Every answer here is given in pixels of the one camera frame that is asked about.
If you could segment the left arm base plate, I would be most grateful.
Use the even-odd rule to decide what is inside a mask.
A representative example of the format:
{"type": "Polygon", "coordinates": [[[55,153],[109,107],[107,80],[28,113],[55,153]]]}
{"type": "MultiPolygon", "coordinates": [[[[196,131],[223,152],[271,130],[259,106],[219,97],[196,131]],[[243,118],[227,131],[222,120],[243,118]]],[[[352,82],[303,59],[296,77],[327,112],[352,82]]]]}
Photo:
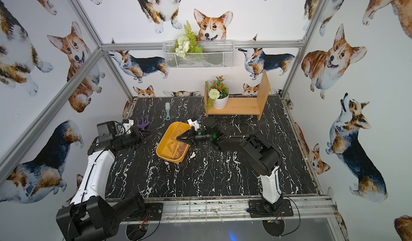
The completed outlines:
{"type": "Polygon", "coordinates": [[[147,221],[160,221],[162,218],[164,204],[162,202],[149,202],[146,203],[145,209],[140,209],[131,213],[123,222],[143,222],[147,221]]]}

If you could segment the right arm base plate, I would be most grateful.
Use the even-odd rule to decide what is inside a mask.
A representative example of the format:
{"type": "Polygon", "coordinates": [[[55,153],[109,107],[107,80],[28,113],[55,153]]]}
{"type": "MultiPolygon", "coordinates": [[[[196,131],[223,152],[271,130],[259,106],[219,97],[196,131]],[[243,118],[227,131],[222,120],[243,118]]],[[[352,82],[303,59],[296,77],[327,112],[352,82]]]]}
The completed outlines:
{"type": "Polygon", "coordinates": [[[278,216],[294,216],[291,201],[288,199],[279,199],[274,204],[266,200],[249,200],[248,209],[246,210],[252,218],[278,216]]]}

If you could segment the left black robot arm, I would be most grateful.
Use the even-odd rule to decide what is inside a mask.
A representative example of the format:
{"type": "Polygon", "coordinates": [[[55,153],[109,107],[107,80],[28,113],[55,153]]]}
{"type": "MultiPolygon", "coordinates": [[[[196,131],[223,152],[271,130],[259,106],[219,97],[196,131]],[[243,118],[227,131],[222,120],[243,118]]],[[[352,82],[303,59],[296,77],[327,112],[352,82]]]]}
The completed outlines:
{"type": "Polygon", "coordinates": [[[120,223],[128,216],[146,212],[139,193],[110,205],[105,200],[105,190],[115,153],[138,147],[150,136],[150,131],[134,126],[117,136],[95,138],[88,150],[88,166],[77,193],[69,206],[56,215],[66,241],[105,241],[118,233],[120,223]]]}

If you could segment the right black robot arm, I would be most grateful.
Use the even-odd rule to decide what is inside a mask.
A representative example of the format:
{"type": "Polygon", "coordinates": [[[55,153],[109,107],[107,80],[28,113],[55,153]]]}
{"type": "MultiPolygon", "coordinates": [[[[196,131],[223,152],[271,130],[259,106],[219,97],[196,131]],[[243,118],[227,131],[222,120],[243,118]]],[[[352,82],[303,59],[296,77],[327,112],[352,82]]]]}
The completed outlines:
{"type": "Polygon", "coordinates": [[[219,152],[237,152],[243,155],[252,169],[260,175],[262,200],[247,211],[254,215],[274,216],[282,204],[279,182],[280,152],[260,133],[231,136],[211,127],[204,130],[188,130],[177,137],[188,145],[210,143],[219,152]]]}

